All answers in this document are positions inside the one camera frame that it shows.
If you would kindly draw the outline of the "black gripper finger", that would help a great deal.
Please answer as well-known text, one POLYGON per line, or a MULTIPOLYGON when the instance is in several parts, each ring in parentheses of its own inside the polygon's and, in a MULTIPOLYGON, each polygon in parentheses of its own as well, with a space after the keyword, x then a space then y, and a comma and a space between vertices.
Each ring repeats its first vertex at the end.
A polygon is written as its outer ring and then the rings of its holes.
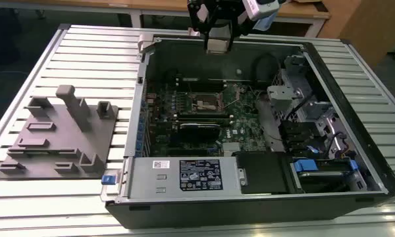
POLYGON ((228 52, 229 52, 233 44, 233 39, 235 39, 235 21, 233 20, 229 21, 228 27, 229 27, 228 52))
POLYGON ((208 50, 208 40, 209 40, 209 31, 211 29, 200 30, 199 34, 203 39, 203 49, 208 50))

